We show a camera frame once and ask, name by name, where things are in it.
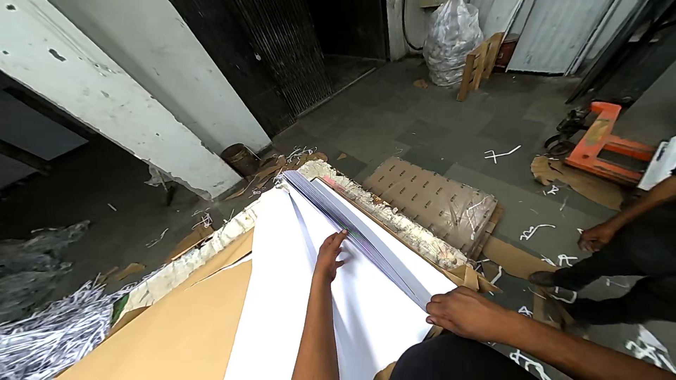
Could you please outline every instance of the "dark door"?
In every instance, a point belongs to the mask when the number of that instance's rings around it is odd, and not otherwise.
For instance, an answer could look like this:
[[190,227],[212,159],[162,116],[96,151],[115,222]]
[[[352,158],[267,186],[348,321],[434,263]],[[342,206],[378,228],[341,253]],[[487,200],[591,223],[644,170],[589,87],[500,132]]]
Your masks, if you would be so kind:
[[306,0],[234,1],[254,49],[295,115],[332,93]]
[[295,122],[296,113],[249,42],[233,0],[171,0],[244,104],[273,137]]

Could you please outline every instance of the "metal grille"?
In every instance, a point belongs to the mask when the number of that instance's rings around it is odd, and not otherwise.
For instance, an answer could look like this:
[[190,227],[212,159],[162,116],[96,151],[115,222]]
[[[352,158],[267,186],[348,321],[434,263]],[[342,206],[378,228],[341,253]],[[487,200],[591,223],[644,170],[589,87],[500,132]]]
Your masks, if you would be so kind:
[[304,0],[235,0],[272,77],[295,114],[332,93]]

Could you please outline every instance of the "torn cardboard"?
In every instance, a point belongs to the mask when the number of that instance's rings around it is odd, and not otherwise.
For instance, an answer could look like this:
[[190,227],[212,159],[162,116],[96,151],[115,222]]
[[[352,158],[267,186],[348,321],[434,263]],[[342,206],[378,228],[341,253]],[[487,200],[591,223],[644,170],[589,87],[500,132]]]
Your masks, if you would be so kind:
[[214,233],[213,227],[204,227],[204,224],[198,224],[190,235],[184,237],[183,240],[176,244],[176,247],[171,254],[169,254],[169,257],[165,262],[172,262],[175,259],[180,258],[181,255],[193,249],[197,244],[200,244],[206,238],[211,236],[212,233]]
[[484,191],[396,157],[385,160],[364,187],[465,254],[479,244],[498,204]]
[[123,328],[58,379],[222,380],[249,286],[251,261],[220,269],[251,251],[252,231],[153,306],[129,317]]
[[128,275],[131,275],[136,272],[141,272],[145,269],[145,265],[139,264],[138,262],[133,262],[129,264],[125,269],[122,269],[118,274],[115,275],[115,280],[122,281]]
[[549,186],[553,181],[559,180],[570,185],[573,190],[584,197],[613,210],[619,210],[622,204],[622,193],[619,185],[566,166],[561,161],[538,156],[531,163],[531,172],[533,172],[535,180],[542,185]]
[[524,280],[527,280],[533,272],[539,270],[554,272],[558,269],[557,266],[549,265],[539,258],[492,236],[484,246],[483,254],[492,262],[502,266],[502,269],[508,274]]

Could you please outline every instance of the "floor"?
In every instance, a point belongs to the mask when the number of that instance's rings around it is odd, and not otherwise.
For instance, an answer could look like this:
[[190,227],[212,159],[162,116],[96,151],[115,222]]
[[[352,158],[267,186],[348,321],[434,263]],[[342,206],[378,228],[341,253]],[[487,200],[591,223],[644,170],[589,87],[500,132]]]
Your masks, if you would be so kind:
[[324,68],[331,80],[333,92],[338,92],[359,79],[369,70],[382,66],[381,60],[351,57],[348,55],[324,54]]
[[[569,109],[564,101],[577,80],[494,74],[460,103],[453,90],[431,83],[428,89],[413,85],[426,77],[422,60],[386,64],[276,136],[274,148],[288,153],[296,146],[317,147],[336,169],[360,183],[388,157],[400,157],[494,194],[506,210],[494,233],[499,239],[553,261],[560,254],[585,257],[575,244],[577,228],[594,226],[614,212],[565,188],[556,195],[544,195],[544,187],[533,180],[530,171],[533,157],[543,153],[541,144],[554,134]],[[514,153],[499,157],[497,164],[483,158],[489,149],[502,153],[518,145]],[[338,160],[342,153],[346,157]],[[65,259],[74,263],[73,269],[59,284],[55,298],[74,291],[99,272],[124,268],[131,262],[146,265],[145,271],[124,281],[111,279],[108,290],[138,281],[161,265],[199,222],[196,211],[210,208],[218,228],[231,212],[237,213],[253,200],[243,195],[207,202],[180,188],[171,206],[166,206],[162,188],[143,183],[149,178],[146,165],[103,139],[59,160],[52,175],[34,177],[0,201],[0,238],[21,238],[35,228],[92,221],[87,234],[66,251]],[[541,223],[556,228],[542,229],[530,240],[519,241],[522,231]],[[164,229],[168,229],[164,238],[146,247]],[[631,283],[624,278],[613,281]],[[496,285],[504,293],[487,297],[513,310],[521,306],[532,310],[533,295],[526,281],[504,275]],[[603,280],[580,296],[618,297],[623,292],[624,287],[608,286]],[[673,324],[646,326],[676,352]],[[636,331],[636,326],[629,325],[593,327],[589,336],[626,352],[624,344],[636,338]],[[553,379],[566,379],[554,369],[546,371]]]

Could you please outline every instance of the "cardboard box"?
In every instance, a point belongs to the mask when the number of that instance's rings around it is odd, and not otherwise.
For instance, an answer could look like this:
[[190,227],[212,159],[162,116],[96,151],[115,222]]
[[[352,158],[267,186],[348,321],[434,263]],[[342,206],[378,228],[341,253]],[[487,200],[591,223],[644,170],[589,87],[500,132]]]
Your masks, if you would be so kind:
[[396,157],[385,160],[364,188],[464,254],[479,244],[498,204],[484,191]]

